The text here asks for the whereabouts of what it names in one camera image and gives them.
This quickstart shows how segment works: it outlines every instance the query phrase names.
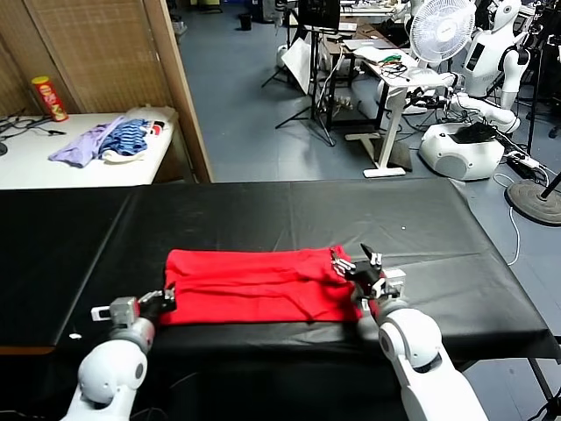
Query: gray floor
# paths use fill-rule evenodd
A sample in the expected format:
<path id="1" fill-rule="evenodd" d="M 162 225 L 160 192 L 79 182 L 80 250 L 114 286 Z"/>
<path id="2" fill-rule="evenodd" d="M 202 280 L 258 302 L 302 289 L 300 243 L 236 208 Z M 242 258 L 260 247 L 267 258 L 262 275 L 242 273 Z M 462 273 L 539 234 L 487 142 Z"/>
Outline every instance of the gray floor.
<path id="1" fill-rule="evenodd" d="M 334 132 L 337 146 L 327 147 L 313 125 L 300 122 L 274 130 L 275 125 L 309 104 L 295 89 L 271 82 L 260 84 L 274 71 L 275 53 L 286 38 L 272 25 L 253 24 L 250 32 L 238 31 L 237 14 L 244 8 L 224 7 L 224 14 L 182 14 L 188 32 L 181 42 L 181 55 L 202 127 L 210 162 L 218 182 L 263 182 L 288 180 L 362 179 L 372 168 L 359 144 L 345 142 Z M 361 109 L 376 111 L 373 90 L 376 81 L 359 78 L 338 95 L 363 101 Z M 520 107 L 520 115 L 528 111 Z M 561 137 L 549 139 L 551 124 L 538 122 L 533 155 L 555 172 L 561 170 Z M 403 126 L 401 136 L 411 132 Z M 515 140 L 525 143 L 528 123 L 522 122 Z M 412 148 L 420 135 L 403 140 Z M 412 153 L 411 177 L 434 177 Z M 517 179 L 506 166 L 499 172 Z M 506 261 L 515 253 L 515 232 L 508 218 L 503 188 L 492 180 L 462 186 L 472 212 Z M 512 270 L 539 309 L 551 330 L 561 334 L 561 231 L 535 225 L 518 216 L 522 236 L 521 256 Z M 555 361 L 541 361 L 554 391 L 561 386 L 561 368 Z M 491 421 L 526 420 L 543 404 L 526 360 L 482 361 L 467 371 Z"/>

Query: bamboo panel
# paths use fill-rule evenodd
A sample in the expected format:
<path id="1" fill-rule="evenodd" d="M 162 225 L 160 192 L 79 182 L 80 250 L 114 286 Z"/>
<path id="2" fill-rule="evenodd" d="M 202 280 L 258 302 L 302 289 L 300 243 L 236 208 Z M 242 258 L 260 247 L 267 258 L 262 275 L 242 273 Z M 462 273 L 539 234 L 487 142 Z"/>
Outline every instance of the bamboo panel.
<path id="1" fill-rule="evenodd" d="M 171 105 L 141 0 L 25 0 L 82 112 Z"/>
<path id="2" fill-rule="evenodd" d="M 62 81 L 60 72 L 54 65 L 23 0 L 0 0 L 0 36 L 11 58 L 17 63 L 25 82 L 30 83 L 35 76 L 49 76 L 66 111 L 80 112 Z"/>
<path id="3" fill-rule="evenodd" d="M 181 62 L 181 56 L 165 0 L 144 0 L 146 15 L 150 19 L 152 34 L 166 75 L 173 106 L 179 114 L 179 124 L 193 162 L 195 174 L 200 182 L 212 182 L 212 171 L 206 148 L 202 141 L 201 128 L 196 116 L 191 91 Z"/>
<path id="4" fill-rule="evenodd" d="M 10 55 L 0 42 L 0 116 L 25 110 L 26 115 L 39 112 L 32 100 L 32 93 L 18 74 Z"/>

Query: pringles can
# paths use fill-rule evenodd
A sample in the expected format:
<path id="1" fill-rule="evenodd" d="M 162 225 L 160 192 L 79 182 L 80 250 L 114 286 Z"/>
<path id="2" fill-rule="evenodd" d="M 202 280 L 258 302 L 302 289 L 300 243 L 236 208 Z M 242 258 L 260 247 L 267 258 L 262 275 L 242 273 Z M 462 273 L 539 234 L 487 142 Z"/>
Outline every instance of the pringles can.
<path id="1" fill-rule="evenodd" d="M 32 84 L 39 92 L 39 96 L 45 103 L 54 121 L 64 121 L 68 119 L 68 114 L 64 111 L 64 106 L 48 76 L 37 76 L 32 79 Z"/>

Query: electric fan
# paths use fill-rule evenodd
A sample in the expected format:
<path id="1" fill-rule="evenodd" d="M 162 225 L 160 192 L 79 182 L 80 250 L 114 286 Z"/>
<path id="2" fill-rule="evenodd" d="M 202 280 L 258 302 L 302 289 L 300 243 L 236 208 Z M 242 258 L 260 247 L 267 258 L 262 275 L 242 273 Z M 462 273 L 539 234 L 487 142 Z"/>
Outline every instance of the electric fan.
<path id="1" fill-rule="evenodd" d="M 475 28 L 475 4 L 469 0 L 429 0 L 413 18 L 410 40 L 415 55 L 440 63 L 461 51 Z"/>

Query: red cloth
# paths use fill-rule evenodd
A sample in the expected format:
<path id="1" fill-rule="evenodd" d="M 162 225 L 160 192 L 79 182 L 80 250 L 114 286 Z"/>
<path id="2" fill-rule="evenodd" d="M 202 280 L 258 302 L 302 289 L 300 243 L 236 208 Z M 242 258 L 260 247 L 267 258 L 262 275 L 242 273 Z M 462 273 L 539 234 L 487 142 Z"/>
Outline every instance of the red cloth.
<path id="1" fill-rule="evenodd" d="M 344 259 L 341 246 L 333 247 Z M 357 321 L 354 285 L 331 266 L 329 248 L 277 253 L 191 252 L 167 257 L 177 310 L 164 325 Z"/>

